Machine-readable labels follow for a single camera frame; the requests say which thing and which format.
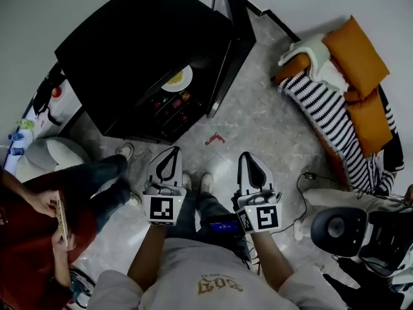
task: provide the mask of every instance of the white sneaker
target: white sneaker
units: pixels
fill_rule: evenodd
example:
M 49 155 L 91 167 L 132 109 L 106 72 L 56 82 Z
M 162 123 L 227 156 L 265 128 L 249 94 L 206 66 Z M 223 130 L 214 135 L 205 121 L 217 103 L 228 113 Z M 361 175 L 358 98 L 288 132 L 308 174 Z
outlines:
M 214 191 L 214 177 L 209 172 L 204 173 L 204 175 L 201 178 L 200 193 L 201 194 L 204 194 L 204 193 L 212 194 L 213 191 Z
M 131 143 L 125 143 L 121 148 L 117 150 L 117 154 L 124 156 L 126 160 L 129 161 L 129 159 L 134 154 L 134 151 L 135 148 Z
M 139 207 L 142 204 L 142 201 L 138 195 L 136 195 L 133 192 L 130 192 L 130 197 L 129 197 L 129 200 L 127 201 L 127 204 L 133 207 Z
M 190 191 L 192 191 L 191 176 L 187 174 L 186 172 L 182 173 L 182 187 L 184 189 L 189 189 Z

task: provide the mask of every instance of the forearm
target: forearm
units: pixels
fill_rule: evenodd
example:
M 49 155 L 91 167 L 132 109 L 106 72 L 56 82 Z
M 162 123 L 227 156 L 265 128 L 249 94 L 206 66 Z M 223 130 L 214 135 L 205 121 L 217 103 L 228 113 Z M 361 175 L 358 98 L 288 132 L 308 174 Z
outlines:
M 156 281 L 165 236 L 166 227 L 149 227 L 145 239 L 143 239 L 142 245 L 129 268 L 128 276 L 143 291 L 146 291 Z
M 27 202 L 34 196 L 34 193 L 31 190 L 25 187 L 15 176 L 5 170 L 2 171 L 2 183 L 5 188 L 10 189 L 13 193 L 16 193 Z
M 252 233 L 251 237 L 264 272 L 265 280 L 273 290 L 278 291 L 285 280 L 294 272 L 283 253 L 278 249 L 270 233 Z
M 71 284 L 68 255 L 66 252 L 53 249 L 54 278 L 63 287 L 69 288 Z

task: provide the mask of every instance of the red object on floor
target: red object on floor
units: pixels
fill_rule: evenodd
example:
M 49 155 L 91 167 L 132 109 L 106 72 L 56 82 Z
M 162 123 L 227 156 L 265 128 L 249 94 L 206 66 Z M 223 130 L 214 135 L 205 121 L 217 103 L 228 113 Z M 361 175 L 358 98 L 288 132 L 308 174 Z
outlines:
M 222 138 L 222 137 L 218 134 L 218 132 L 215 132 L 215 134 L 214 134 L 211 138 L 209 138 L 208 141 L 205 142 L 205 145 L 208 146 L 208 145 L 209 145 L 210 143 L 212 143 L 215 139 L 218 139 L 218 140 L 222 141 L 222 143 L 225 143 L 224 138 Z
M 52 97 L 57 99 L 62 95 L 62 89 L 60 87 L 55 87 L 52 90 Z

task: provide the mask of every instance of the white cloth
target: white cloth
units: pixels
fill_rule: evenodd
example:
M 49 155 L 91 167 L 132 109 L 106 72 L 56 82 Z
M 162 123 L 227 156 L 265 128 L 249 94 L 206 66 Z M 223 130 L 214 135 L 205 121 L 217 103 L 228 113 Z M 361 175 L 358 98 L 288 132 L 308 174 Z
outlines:
M 309 189 L 303 193 L 303 196 L 314 207 L 310 208 L 311 213 L 299 226 L 299 232 L 304 236 L 311 235 L 312 221 L 320 211 L 326 208 L 354 207 L 370 213 L 373 211 L 396 211 L 405 206 L 401 201 L 394 202 L 368 194 L 363 194 L 362 197 L 358 198 L 358 193 L 343 192 L 337 189 Z
M 336 66 L 328 60 L 319 73 L 320 82 L 324 83 L 328 89 L 339 92 L 343 95 L 348 90 L 348 83 Z
M 294 273 L 278 293 L 231 251 L 185 239 L 167 239 L 156 283 L 145 293 L 129 277 L 105 271 L 89 310 L 131 309 L 346 309 L 319 269 Z
M 343 95 L 348 90 L 348 83 L 330 61 L 330 51 L 322 42 L 324 36 L 324 34 L 316 34 L 306 40 L 292 43 L 290 50 L 280 57 L 278 65 L 284 65 L 294 56 L 306 53 L 311 61 L 308 77 L 316 83 L 324 83 L 328 89 Z

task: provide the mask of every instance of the white wall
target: white wall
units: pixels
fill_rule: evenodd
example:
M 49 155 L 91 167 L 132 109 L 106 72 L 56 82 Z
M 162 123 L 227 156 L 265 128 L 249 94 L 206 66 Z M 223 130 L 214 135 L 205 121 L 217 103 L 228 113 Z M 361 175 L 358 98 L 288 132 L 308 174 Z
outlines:
M 0 0 L 0 144 L 57 61 L 54 50 L 107 1 Z
M 396 115 L 406 169 L 394 191 L 404 194 L 413 183 L 413 0 L 251 0 L 271 9 L 299 36 L 330 30 L 354 15 L 391 75 L 382 82 Z

